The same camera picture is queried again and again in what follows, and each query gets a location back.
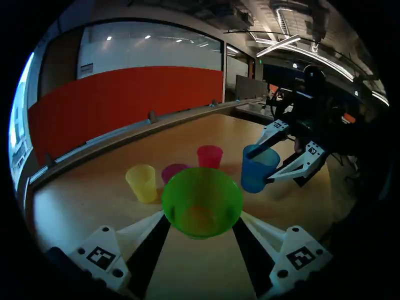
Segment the wooden table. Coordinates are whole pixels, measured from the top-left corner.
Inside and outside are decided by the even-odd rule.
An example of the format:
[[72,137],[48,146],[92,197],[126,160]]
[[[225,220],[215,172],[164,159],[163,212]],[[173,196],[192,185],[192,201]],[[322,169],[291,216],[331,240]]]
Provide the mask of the wooden table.
[[[54,179],[34,195],[37,240],[43,250],[57,246],[70,253],[102,225],[116,230],[161,209],[160,200],[143,204],[125,181],[136,164],[161,171],[173,163],[197,166],[201,145],[223,149],[221,170],[239,185],[242,151],[262,134],[263,126],[213,114],[155,133],[90,160]],[[286,140],[273,147],[281,161],[294,151]],[[243,210],[283,230],[300,225],[318,239],[333,220],[326,165],[305,186],[293,180],[268,184],[258,194],[243,191]],[[173,227],[147,289],[146,299],[254,299],[254,291],[232,230],[207,240],[189,239]]]

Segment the ceiling light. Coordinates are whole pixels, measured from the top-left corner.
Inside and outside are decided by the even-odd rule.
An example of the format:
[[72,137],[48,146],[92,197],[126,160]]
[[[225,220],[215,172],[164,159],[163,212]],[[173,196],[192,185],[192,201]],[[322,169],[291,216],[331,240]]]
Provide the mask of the ceiling light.
[[228,48],[229,50],[231,50],[231,51],[233,51],[233,52],[235,52],[235,53],[239,53],[238,50],[233,49],[231,46],[226,46],[226,48]]
[[253,40],[256,40],[256,39],[257,39],[257,37],[256,37],[256,35],[255,35],[254,33],[249,32],[249,34],[251,35],[251,37],[253,38]]
[[[275,45],[277,43],[276,41],[273,41],[273,40],[270,40],[270,39],[263,39],[263,38],[257,38],[256,42],[257,43],[261,43],[261,44],[269,44],[269,45]],[[306,50],[303,50],[301,48],[294,47],[294,46],[291,46],[291,45],[285,45],[282,48],[286,49],[286,50],[298,52],[298,53],[304,54],[304,55],[306,55],[306,56],[308,56],[308,57],[310,57],[312,59],[315,59],[316,61],[319,61],[319,62],[327,65],[328,67],[331,67],[336,72],[339,72],[344,77],[346,77],[348,80],[353,82],[354,76],[351,75],[346,69],[344,69],[342,66],[334,63],[333,61],[331,61],[331,60],[329,60],[329,59],[327,59],[325,57],[322,57],[321,55],[318,55],[316,53],[312,53],[310,51],[306,51]]]
[[264,49],[264,50],[258,52],[258,53],[257,53],[257,57],[259,58],[259,57],[261,57],[261,56],[267,54],[268,52],[271,52],[271,51],[273,51],[273,50],[275,50],[275,49],[281,48],[281,47],[283,47],[283,46],[285,46],[285,45],[295,43],[295,42],[297,42],[297,41],[299,41],[299,40],[301,40],[301,39],[302,39],[302,38],[300,37],[300,35],[298,35],[298,34],[293,35],[293,36],[291,36],[291,37],[289,37],[289,38],[286,38],[286,39],[284,39],[284,40],[281,40],[281,41],[277,42],[276,44],[273,44],[272,46],[269,46],[268,48],[266,48],[266,49]]
[[380,93],[377,93],[376,91],[372,91],[372,96],[374,96],[375,98],[378,98],[378,99],[381,100],[383,103],[385,103],[387,106],[389,106],[388,99],[386,99],[386,97],[384,97],[384,96],[381,95]]

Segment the orange wall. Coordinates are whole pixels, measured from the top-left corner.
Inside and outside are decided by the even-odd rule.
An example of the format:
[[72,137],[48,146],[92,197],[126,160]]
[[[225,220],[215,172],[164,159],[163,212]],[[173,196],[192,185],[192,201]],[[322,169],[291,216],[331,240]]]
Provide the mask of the orange wall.
[[29,132],[39,163],[86,141],[143,121],[222,101],[223,72],[183,66],[114,70],[69,82],[28,110]]

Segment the pink plastic cup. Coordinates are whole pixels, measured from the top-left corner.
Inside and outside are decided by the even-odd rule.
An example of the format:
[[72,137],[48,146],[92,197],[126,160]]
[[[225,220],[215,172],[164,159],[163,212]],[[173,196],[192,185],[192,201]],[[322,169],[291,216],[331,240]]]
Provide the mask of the pink plastic cup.
[[168,181],[170,181],[170,179],[174,177],[176,174],[178,174],[180,171],[183,171],[184,169],[188,168],[190,168],[190,166],[183,163],[170,164],[161,172],[161,177],[162,180],[164,181],[164,184],[167,184]]
[[198,166],[218,169],[220,167],[222,154],[220,147],[205,145],[197,149]]

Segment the glass window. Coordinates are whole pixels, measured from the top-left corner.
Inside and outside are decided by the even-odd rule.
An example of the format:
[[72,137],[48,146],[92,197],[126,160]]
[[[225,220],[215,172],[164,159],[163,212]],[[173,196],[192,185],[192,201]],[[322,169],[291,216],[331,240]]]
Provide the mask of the glass window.
[[112,70],[147,66],[221,71],[221,42],[180,27],[148,22],[113,22],[84,30],[78,79]]
[[30,150],[30,148],[28,148],[27,136],[24,130],[23,109],[28,72],[33,58],[34,54],[32,53],[23,69],[21,78],[19,79],[9,121],[8,158],[15,188],[17,187],[20,178],[22,166],[24,165],[28,151]]
[[235,100],[236,75],[249,77],[249,62],[252,58],[231,45],[226,46],[225,102]]

